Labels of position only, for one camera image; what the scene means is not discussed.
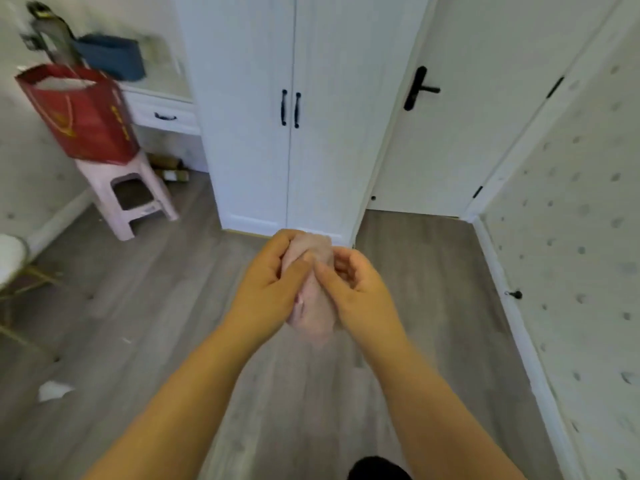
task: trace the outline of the red paper bag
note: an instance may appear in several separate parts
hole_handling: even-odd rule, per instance
[[[53,84],[74,82],[64,79],[79,83],[70,89]],[[102,72],[44,64],[18,74],[16,80],[71,158],[124,165],[140,149],[120,88]]]

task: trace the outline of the person's left hand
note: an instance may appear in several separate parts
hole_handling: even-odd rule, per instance
[[[279,230],[247,268],[225,325],[259,347],[274,335],[290,315],[302,283],[313,267],[311,253],[304,254],[283,275],[282,256],[291,240],[302,231]]]

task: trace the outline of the blue box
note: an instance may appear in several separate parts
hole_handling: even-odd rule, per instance
[[[145,76],[137,40],[87,34],[73,44],[89,67],[107,72],[116,80],[140,80]]]

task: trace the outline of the person's right arm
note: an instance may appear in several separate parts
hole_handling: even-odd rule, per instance
[[[335,270],[316,262],[316,276],[380,381],[415,478],[524,480],[411,344],[368,259],[347,248],[334,248],[334,254]]]

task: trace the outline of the hand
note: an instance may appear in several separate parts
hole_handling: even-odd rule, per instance
[[[235,327],[258,348],[271,338],[290,315],[294,300],[313,266],[305,253],[280,275],[282,256],[302,231],[279,230],[247,268],[224,324]]]
[[[335,269],[316,262],[318,281],[333,298],[340,322],[366,353],[388,349],[406,334],[391,294],[361,252],[333,248]]]

